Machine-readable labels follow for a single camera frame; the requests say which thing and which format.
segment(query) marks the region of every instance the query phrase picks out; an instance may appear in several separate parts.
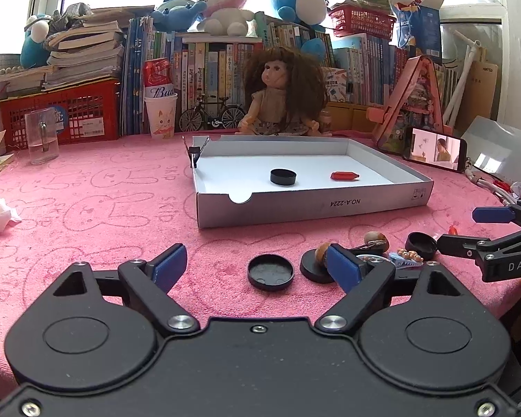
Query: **paper cup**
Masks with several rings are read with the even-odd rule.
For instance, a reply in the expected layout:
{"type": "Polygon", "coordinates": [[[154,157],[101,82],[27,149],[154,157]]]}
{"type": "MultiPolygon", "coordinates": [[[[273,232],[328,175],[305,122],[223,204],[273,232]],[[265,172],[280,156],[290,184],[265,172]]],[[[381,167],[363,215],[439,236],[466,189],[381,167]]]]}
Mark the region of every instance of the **paper cup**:
{"type": "Polygon", "coordinates": [[[177,102],[177,94],[157,98],[145,97],[150,134],[153,138],[166,139],[174,135],[175,107],[177,102]]]}

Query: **pink tablecloth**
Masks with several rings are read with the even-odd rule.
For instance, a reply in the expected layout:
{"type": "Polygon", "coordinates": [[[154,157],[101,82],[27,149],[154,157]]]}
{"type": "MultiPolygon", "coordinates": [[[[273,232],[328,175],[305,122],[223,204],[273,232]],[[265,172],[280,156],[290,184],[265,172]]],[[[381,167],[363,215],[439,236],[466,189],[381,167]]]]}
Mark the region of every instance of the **pink tablecloth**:
{"type": "MultiPolygon", "coordinates": [[[[460,234],[497,238],[512,225],[475,224],[475,206],[496,205],[463,175],[414,165],[432,177],[428,206],[355,217],[199,231],[189,160],[180,138],[154,142],[134,136],[115,142],[62,146],[60,157],[40,166],[26,152],[0,173],[0,197],[23,221],[0,235],[0,397],[14,388],[3,342],[14,321],[76,260],[113,269],[136,257],[152,259],[176,242],[188,249],[188,269],[170,295],[205,324],[208,316],[315,319],[343,292],[317,285],[298,269],[301,255],[321,242],[359,245],[378,229],[393,249],[407,234],[460,234]],[[292,286],[266,294],[249,285],[248,261],[279,253],[297,266],[292,286]]],[[[497,316],[521,297],[521,281],[483,284],[473,261],[440,258],[497,316]]]]}

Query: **blue gripper pad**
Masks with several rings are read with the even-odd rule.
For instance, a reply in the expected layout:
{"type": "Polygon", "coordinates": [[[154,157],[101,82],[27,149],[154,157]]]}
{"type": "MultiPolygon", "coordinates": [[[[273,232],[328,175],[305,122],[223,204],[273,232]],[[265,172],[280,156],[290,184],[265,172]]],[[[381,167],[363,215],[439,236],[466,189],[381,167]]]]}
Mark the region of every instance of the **blue gripper pad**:
{"type": "Polygon", "coordinates": [[[332,245],[326,251],[326,267],[345,293],[349,293],[362,280],[359,267],[332,245]]]}
{"type": "Polygon", "coordinates": [[[187,249],[178,243],[150,261],[151,279],[164,293],[168,293],[187,268],[187,249]]]}
{"type": "Polygon", "coordinates": [[[510,207],[477,207],[473,210],[473,221],[487,223],[509,223],[515,219],[510,207]]]}

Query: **red basket on shelf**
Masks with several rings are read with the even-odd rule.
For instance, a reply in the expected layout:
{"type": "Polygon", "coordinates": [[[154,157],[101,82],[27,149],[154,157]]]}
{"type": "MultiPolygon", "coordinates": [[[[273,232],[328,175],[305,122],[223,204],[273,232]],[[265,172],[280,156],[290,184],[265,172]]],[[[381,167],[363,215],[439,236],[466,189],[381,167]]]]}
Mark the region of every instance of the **red basket on shelf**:
{"type": "Polygon", "coordinates": [[[396,18],[391,15],[356,6],[342,5],[331,11],[329,16],[332,19],[336,37],[367,33],[387,41],[392,40],[396,18]]]}
{"type": "Polygon", "coordinates": [[[120,81],[117,78],[73,86],[33,96],[0,101],[0,113],[6,134],[6,149],[26,149],[25,114],[53,107],[60,117],[67,117],[59,144],[118,139],[118,102],[120,81]]]}

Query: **phone screen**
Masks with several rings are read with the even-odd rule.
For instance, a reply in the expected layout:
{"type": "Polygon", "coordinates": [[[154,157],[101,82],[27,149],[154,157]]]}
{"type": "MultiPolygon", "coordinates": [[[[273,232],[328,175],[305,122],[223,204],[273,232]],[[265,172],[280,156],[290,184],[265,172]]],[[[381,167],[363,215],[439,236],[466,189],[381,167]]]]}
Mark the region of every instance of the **phone screen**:
{"type": "Polygon", "coordinates": [[[461,143],[458,138],[413,128],[408,160],[457,171],[459,162],[465,163],[461,143]]]}

